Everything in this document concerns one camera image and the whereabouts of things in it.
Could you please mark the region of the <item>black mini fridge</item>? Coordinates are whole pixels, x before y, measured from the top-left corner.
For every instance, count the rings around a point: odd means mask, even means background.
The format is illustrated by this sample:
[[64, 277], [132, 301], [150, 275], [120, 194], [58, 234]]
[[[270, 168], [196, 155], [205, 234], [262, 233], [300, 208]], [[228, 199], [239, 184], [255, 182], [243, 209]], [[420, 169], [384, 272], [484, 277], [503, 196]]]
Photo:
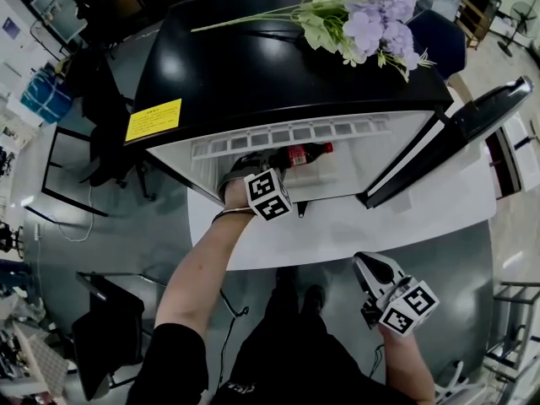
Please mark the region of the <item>black mini fridge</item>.
[[326, 143], [321, 117], [424, 111], [427, 122], [356, 195], [376, 208], [458, 154], [483, 141], [533, 90], [527, 77], [503, 84], [453, 110], [446, 81], [433, 67], [409, 80], [375, 56], [351, 67], [339, 53], [313, 50], [301, 27], [255, 21], [193, 29], [302, 0], [197, 0], [173, 7], [145, 63], [124, 146], [152, 154], [211, 198], [235, 162], [248, 154]]

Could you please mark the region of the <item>stack of blue wrapped boxes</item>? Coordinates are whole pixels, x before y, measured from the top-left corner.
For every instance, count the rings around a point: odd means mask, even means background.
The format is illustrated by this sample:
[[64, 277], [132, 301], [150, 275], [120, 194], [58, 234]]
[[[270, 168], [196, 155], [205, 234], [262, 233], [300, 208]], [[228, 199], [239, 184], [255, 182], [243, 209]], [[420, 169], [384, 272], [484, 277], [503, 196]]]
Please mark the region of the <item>stack of blue wrapped boxes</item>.
[[73, 97], [49, 68], [40, 68], [21, 95], [20, 102], [47, 123], [58, 123], [72, 108]]

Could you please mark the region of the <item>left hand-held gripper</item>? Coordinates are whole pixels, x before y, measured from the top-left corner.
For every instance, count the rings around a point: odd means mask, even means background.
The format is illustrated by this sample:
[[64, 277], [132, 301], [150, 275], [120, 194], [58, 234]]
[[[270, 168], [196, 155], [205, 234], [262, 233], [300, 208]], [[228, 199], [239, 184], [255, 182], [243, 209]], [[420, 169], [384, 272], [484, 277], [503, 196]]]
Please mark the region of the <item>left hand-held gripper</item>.
[[248, 205], [256, 215], [271, 221], [292, 211], [281, 171], [273, 167], [269, 155], [253, 153], [243, 156], [235, 162], [235, 170], [244, 179]]

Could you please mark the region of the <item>person's black clothing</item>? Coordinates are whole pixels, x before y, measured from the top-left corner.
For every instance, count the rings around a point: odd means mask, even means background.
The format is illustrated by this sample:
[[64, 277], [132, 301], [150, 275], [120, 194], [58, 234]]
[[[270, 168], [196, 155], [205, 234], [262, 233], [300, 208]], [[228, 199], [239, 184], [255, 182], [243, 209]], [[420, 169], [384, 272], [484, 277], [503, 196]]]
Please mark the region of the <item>person's black clothing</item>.
[[[418, 405], [364, 375], [321, 314], [301, 313], [303, 302], [273, 289], [264, 317], [208, 405]], [[203, 337], [164, 324], [154, 329], [126, 405], [200, 405], [208, 384]]]

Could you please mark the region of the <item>person's left hand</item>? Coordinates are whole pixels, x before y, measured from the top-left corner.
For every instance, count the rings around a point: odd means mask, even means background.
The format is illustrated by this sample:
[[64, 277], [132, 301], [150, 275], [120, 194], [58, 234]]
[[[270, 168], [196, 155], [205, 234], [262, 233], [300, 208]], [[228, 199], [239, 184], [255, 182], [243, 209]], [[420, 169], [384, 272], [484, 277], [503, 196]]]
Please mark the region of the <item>person's left hand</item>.
[[248, 207], [245, 177], [250, 174], [249, 170], [234, 170], [223, 177], [218, 194], [226, 209]]

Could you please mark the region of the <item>person's black shoe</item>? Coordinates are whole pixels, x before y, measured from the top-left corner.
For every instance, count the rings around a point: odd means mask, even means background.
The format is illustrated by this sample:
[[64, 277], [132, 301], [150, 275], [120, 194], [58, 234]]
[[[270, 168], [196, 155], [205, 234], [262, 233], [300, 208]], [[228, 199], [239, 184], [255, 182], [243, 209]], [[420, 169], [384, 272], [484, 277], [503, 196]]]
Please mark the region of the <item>person's black shoe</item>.
[[279, 267], [276, 270], [274, 290], [279, 293], [297, 294], [298, 267]]
[[325, 290], [320, 285], [311, 285], [305, 292], [302, 314], [320, 315], [326, 304]]

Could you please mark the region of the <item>black standing fan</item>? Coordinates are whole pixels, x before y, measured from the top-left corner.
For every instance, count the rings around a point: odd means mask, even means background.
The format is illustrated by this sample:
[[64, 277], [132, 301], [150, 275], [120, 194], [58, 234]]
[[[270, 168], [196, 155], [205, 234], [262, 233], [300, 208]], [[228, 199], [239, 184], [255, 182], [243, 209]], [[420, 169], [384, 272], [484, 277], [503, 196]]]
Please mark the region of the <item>black standing fan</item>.
[[533, 39], [540, 28], [540, 16], [534, 8], [524, 2], [516, 2], [510, 9], [510, 32], [498, 42], [501, 51], [508, 57], [513, 57], [510, 45], [518, 35], [525, 39]]

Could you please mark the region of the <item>black wooden shelf unit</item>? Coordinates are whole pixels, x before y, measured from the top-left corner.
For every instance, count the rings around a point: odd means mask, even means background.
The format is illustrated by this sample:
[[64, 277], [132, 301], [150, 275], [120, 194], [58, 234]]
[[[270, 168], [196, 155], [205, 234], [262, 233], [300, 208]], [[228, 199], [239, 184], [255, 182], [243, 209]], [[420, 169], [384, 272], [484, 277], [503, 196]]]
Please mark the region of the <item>black wooden shelf unit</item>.
[[488, 34], [500, 4], [500, 0], [461, 0], [456, 24], [465, 35], [467, 47], [478, 48]]

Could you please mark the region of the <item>person's right forearm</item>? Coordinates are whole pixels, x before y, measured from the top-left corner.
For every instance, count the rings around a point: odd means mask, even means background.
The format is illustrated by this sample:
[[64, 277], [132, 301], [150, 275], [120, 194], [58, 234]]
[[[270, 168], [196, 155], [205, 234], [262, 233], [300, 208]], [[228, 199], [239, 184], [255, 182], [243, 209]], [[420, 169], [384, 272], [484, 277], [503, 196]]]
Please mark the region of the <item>person's right forearm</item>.
[[384, 341], [386, 384], [418, 405], [435, 405], [435, 382], [415, 336], [399, 336], [381, 324], [378, 329]]

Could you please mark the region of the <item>purple flower bouquet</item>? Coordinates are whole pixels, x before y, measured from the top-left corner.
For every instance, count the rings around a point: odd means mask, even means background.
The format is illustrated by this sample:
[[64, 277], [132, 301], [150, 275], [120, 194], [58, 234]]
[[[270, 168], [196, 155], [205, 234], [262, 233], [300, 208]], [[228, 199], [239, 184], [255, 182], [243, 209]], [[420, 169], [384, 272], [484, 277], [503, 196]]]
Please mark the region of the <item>purple flower bouquet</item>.
[[353, 68], [375, 56], [381, 68], [390, 65], [404, 78], [417, 68], [435, 62], [427, 51], [414, 50], [408, 27], [417, 0], [302, 0], [295, 5], [198, 27], [192, 32], [212, 30], [255, 21], [280, 21], [298, 25], [313, 50], [339, 53]]

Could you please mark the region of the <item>black rack with frosted panel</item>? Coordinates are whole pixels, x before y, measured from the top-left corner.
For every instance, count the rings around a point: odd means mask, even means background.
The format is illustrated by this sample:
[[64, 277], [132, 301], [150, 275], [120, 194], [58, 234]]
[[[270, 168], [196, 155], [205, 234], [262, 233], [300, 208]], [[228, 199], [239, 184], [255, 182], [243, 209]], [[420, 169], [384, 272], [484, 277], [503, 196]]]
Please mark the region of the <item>black rack with frosted panel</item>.
[[30, 5], [38, 13], [30, 34], [53, 56], [66, 55], [84, 43], [80, 34], [88, 23], [78, 17], [76, 0], [33, 0]]

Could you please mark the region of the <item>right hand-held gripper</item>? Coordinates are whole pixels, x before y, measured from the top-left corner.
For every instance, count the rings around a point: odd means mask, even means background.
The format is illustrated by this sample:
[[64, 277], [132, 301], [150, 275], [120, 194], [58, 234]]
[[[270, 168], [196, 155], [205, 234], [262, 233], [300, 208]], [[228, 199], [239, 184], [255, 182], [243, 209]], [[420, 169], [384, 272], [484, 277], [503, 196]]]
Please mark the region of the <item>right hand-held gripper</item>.
[[392, 258], [357, 252], [353, 269], [368, 295], [361, 313], [370, 328], [381, 325], [398, 336], [408, 336], [438, 307], [439, 300], [425, 281], [407, 275]]

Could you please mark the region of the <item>white table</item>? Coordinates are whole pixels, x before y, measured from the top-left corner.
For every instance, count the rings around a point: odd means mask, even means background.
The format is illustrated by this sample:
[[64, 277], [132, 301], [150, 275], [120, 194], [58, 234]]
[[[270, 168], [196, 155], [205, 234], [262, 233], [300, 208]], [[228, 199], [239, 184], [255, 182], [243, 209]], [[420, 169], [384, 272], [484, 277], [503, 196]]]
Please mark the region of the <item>white table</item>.
[[427, 122], [424, 111], [329, 116], [294, 123], [313, 127], [334, 150], [285, 182], [306, 200], [277, 219], [253, 219], [235, 245], [231, 271], [326, 262], [359, 251], [385, 251], [446, 235], [491, 218], [496, 210], [489, 160], [467, 145], [408, 189], [376, 208], [356, 197]]

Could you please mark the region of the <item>black cantilever chair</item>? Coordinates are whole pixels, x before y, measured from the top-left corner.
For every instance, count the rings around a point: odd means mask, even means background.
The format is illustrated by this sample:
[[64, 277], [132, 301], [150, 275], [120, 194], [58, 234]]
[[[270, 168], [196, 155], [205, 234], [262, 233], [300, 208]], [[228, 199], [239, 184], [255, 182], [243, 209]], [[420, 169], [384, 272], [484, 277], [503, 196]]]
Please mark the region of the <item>black cantilever chair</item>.
[[73, 350], [85, 399], [123, 386], [112, 376], [143, 361], [144, 303], [98, 273], [76, 273], [89, 291], [89, 311], [72, 324]]

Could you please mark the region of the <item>person's left forearm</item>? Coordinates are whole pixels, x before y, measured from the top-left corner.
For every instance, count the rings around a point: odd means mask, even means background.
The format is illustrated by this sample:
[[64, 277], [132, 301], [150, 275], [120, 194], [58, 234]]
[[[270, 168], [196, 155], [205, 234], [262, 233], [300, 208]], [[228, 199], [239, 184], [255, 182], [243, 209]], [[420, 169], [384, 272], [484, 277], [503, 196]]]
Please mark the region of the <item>person's left forearm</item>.
[[211, 223], [172, 274], [155, 326], [182, 325], [206, 336], [231, 254], [252, 219], [249, 213], [227, 213]]

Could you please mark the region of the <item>checkered tablecloth table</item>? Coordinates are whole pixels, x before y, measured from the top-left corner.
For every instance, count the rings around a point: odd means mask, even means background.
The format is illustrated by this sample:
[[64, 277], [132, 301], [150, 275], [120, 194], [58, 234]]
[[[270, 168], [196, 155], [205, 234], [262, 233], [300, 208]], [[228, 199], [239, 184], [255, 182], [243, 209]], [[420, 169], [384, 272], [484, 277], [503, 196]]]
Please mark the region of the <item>checkered tablecloth table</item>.
[[13, 323], [13, 330], [30, 374], [46, 385], [46, 391], [53, 399], [65, 403], [63, 391], [69, 363], [46, 343], [50, 333], [17, 321]]

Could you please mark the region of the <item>black office chair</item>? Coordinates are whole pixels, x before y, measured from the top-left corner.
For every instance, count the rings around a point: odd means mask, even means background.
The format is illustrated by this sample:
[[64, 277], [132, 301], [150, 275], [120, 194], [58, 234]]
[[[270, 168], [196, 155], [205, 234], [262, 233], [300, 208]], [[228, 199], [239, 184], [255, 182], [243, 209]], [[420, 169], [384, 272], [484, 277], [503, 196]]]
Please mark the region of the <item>black office chair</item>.
[[89, 48], [77, 51], [70, 59], [64, 84], [69, 93], [81, 99], [82, 115], [94, 123], [89, 135], [90, 162], [96, 165], [84, 179], [97, 187], [113, 180], [124, 188], [128, 172], [134, 169], [149, 201], [144, 178], [143, 155], [124, 146], [132, 100], [122, 95], [104, 55]]

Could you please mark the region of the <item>white metal frame rack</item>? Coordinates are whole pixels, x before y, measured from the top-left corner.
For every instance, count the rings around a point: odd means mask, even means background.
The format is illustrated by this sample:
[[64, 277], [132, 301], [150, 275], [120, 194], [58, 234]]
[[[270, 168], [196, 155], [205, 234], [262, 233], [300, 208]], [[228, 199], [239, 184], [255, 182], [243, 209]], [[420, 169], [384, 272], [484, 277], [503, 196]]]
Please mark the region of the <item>white metal frame rack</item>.
[[525, 405], [540, 389], [540, 282], [503, 281], [493, 297], [484, 368], [494, 405]]

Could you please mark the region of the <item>dark blue chair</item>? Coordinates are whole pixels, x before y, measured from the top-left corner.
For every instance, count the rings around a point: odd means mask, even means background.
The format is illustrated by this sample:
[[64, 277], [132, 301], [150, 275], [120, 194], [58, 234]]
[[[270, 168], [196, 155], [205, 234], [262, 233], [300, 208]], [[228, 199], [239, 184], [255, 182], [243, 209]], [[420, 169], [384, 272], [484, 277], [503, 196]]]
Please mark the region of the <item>dark blue chair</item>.
[[457, 24], [432, 10], [424, 10], [408, 21], [408, 28], [445, 81], [466, 67], [465, 35]]

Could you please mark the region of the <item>cola bottle with red cap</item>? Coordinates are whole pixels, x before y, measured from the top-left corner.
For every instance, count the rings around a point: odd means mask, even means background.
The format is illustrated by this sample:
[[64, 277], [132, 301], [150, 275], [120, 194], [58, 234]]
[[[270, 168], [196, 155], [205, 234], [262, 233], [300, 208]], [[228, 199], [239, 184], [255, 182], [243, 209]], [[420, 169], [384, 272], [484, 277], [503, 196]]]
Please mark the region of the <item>cola bottle with red cap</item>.
[[269, 165], [272, 168], [287, 170], [301, 165], [308, 165], [321, 157], [323, 154], [333, 152], [333, 144], [326, 143], [304, 143], [278, 148], [269, 158]]

